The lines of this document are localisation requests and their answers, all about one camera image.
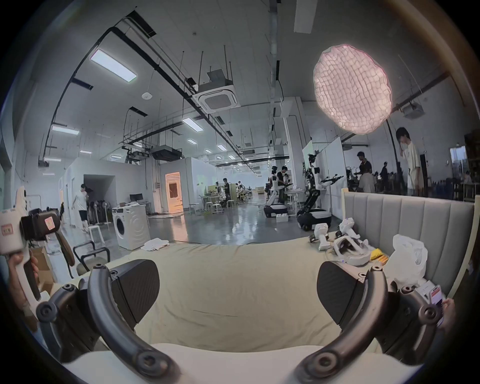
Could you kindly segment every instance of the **yellow object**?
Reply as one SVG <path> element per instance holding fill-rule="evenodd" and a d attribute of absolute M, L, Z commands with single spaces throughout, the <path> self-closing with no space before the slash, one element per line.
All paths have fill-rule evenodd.
<path fill-rule="evenodd" d="M 380 248 L 374 249 L 370 254 L 370 261 L 378 259 L 380 256 L 385 256 Z"/>

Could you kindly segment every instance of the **black handle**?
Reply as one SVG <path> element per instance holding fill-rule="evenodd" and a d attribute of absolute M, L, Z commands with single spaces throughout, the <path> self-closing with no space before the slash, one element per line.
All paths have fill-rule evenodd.
<path fill-rule="evenodd" d="M 24 271 L 25 271 L 25 275 L 27 276 L 28 284 L 30 285 L 30 288 L 32 289 L 32 292 L 33 292 L 33 295 L 34 295 L 35 299 L 37 301 L 40 300 L 40 291 L 38 290 L 38 285 L 36 284 L 35 274 L 34 274 L 34 271 L 33 271 L 33 266 L 32 266 L 32 261 L 31 260 L 28 260 L 24 264 Z"/>
<path fill-rule="evenodd" d="M 367 349 L 385 316 L 387 294 L 382 268 L 373 266 L 365 277 L 360 305 L 348 325 L 334 341 L 301 361 L 295 370 L 297 379 L 301 383 L 318 383 L 338 373 Z"/>
<path fill-rule="evenodd" d="M 175 363 L 140 339 L 121 317 L 111 292 L 110 271 L 97 264 L 88 279 L 88 307 L 108 347 L 125 364 L 148 379 L 173 375 Z"/>

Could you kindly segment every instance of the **ceiling air conditioner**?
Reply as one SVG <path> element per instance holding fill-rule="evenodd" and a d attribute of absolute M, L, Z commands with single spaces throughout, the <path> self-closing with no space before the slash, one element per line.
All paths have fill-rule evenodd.
<path fill-rule="evenodd" d="M 207 72 L 207 75 L 210 82 L 199 85 L 198 92 L 192 95 L 206 113 L 240 106 L 233 81 L 226 79 L 221 69 Z"/>
<path fill-rule="evenodd" d="M 423 112 L 423 108 L 420 104 L 410 102 L 403 107 L 403 114 L 407 119 L 416 119 L 417 117 L 423 116 L 425 112 Z"/>

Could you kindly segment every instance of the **floor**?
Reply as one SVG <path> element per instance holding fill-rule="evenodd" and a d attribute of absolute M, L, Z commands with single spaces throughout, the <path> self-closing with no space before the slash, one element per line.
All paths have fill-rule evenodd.
<path fill-rule="evenodd" d="M 306 237 L 311 232 L 305 232 L 298 227 L 295 217 L 290 217 L 288 222 L 277 223 L 275 218 L 266 218 L 263 212 L 265 205 L 264 196 L 254 196 L 247 203 L 239 204 L 226 209 L 223 214 L 184 214 L 155 216 L 149 218 L 150 236 L 152 239 L 160 238 L 170 242 L 192 242 L 200 244 L 248 244 L 269 243 Z M 337 229 L 340 220 L 332 218 L 331 230 Z M 115 229 L 110 223 L 100 226 L 105 246 L 110 250 L 110 259 L 119 259 L 131 251 L 120 248 L 117 243 Z M 85 243 L 90 236 L 80 229 L 63 225 L 61 228 L 71 246 Z M 50 256 L 53 272 L 59 283 L 69 281 L 67 265 L 60 245 L 55 236 L 50 236 L 47 244 L 47 252 Z M 94 231 L 96 247 L 102 246 L 97 231 Z M 91 250 L 91 246 L 78 249 L 79 255 Z M 73 277 L 77 277 L 76 265 L 71 267 Z"/>

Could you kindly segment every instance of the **column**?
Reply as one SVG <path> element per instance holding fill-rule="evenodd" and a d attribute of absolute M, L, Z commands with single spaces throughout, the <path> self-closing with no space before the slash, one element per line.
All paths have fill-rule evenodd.
<path fill-rule="evenodd" d="M 287 134 L 288 153 L 290 162 L 287 167 L 291 170 L 292 182 L 297 188 L 305 189 L 303 175 L 303 149 L 310 142 L 310 131 L 307 125 L 305 112 L 300 97 L 286 97 L 281 103 L 282 113 Z"/>

